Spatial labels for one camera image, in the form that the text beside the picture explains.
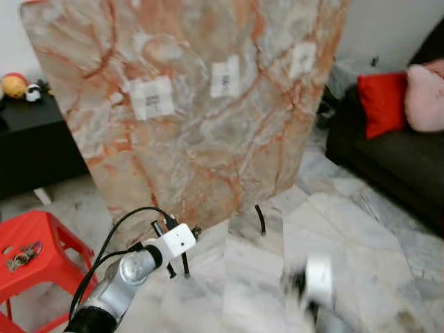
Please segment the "red cushion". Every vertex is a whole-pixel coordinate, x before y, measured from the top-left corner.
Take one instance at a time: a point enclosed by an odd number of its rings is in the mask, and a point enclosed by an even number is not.
[[[358,76],[359,99],[367,116],[367,139],[407,125],[404,100],[405,73]]]

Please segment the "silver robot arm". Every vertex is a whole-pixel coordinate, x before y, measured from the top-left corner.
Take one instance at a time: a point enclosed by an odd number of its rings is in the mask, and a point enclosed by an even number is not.
[[[160,238],[145,241],[143,250],[124,255],[108,267],[103,281],[77,309],[64,332],[114,332],[150,273],[195,244],[188,225],[180,224]]]

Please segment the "marble floor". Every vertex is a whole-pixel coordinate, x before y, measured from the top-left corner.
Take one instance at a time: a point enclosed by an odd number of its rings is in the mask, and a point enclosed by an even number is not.
[[[261,204],[266,236],[254,209],[205,230],[188,252],[191,277],[183,277],[179,261],[172,280],[154,272],[119,332],[313,332],[295,296],[283,293],[280,276],[314,253],[331,257],[337,309],[361,332],[442,332],[442,240],[327,160],[325,136],[313,130],[295,187]],[[111,220],[92,181],[77,178],[48,191],[50,206],[32,193],[1,201],[2,221],[48,210],[97,250]],[[12,300],[15,321],[27,332],[68,303],[69,295],[50,284]],[[46,306],[29,311],[32,304]]]

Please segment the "paper label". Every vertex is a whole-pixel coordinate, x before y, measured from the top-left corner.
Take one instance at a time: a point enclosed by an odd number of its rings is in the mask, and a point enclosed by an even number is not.
[[[297,44],[293,49],[293,60],[291,62],[289,77],[298,78],[302,74],[309,73],[316,60],[316,44],[305,42]]]
[[[227,62],[212,64],[211,97],[239,95],[239,56],[232,55]]]
[[[168,76],[159,76],[148,82],[140,79],[131,81],[130,96],[136,119],[145,121],[173,114],[172,91]]]

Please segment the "toy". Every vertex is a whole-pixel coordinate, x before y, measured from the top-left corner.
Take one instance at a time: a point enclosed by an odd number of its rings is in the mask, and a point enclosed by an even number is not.
[[[35,102],[42,98],[40,86],[36,84],[29,85],[25,91],[25,98],[28,102]]]
[[[47,92],[48,94],[52,95],[52,89],[49,87],[49,83],[43,81],[41,78],[37,80],[37,84],[40,87],[40,92]]]
[[[3,91],[9,97],[20,99],[28,86],[25,77],[19,73],[8,73],[1,80]]]

